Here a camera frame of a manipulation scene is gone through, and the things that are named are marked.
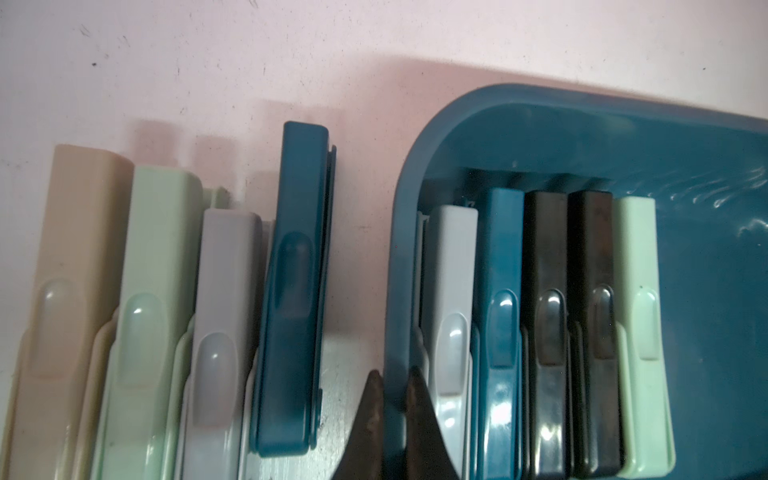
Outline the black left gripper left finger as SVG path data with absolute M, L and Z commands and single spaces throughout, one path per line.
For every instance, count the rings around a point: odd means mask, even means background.
M 383 478 L 384 388 L 378 370 L 369 372 L 352 429 L 333 480 Z

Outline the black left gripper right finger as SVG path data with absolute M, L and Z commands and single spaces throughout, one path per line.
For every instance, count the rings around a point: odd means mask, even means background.
M 405 398 L 406 478 L 457 480 L 419 367 L 409 369 Z

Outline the teal pliers group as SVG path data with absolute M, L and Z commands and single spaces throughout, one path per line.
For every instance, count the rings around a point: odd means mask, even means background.
M 249 444 L 262 458 L 317 445 L 336 148 L 326 127 L 283 127 Z

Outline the teal pruning pliers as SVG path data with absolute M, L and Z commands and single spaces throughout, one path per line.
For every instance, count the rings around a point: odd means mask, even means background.
M 492 188 L 476 208 L 475 477 L 517 479 L 523 194 Z

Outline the black pruning pliers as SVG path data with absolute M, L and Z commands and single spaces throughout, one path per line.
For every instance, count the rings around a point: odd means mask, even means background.
M 622 466 L 614 316 L 613 196 L 568 196 L 572 474 L 610 477 Z
M 525 195 L 524 477 L 568 477 L 567 197 Z

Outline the grey pruning pliers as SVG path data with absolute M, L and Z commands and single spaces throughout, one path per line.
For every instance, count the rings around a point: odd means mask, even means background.
M 477 213 L 441 205 L 420 213 L 414 272 L 414 329 L 442 441 L 460 479 L 468 477 L 470 320 Z

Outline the light green pliers group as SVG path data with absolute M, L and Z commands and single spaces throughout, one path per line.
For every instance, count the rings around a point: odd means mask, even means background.
M 173 478 L 203 213 L 228 201 L 186 170 L 136 168 L 119 304 L 96 336 L 74 478 Z

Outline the grey pliers group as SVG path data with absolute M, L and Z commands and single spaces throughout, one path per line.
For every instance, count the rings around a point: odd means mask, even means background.
M 255 213 L 204 212 L 195 312 L 172 377 L 164 479 L 240 475 L 264 277 L 262 240 Z

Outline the teal plastic storage box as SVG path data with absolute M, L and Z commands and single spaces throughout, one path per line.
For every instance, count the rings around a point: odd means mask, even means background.
M 448 104 L 401 170 L 385 321 L 385 477 L 405 475 L 417 216 L 493 187 L 655 201 L 671 477 L 765 478 L 766 121 L 523 84 Z

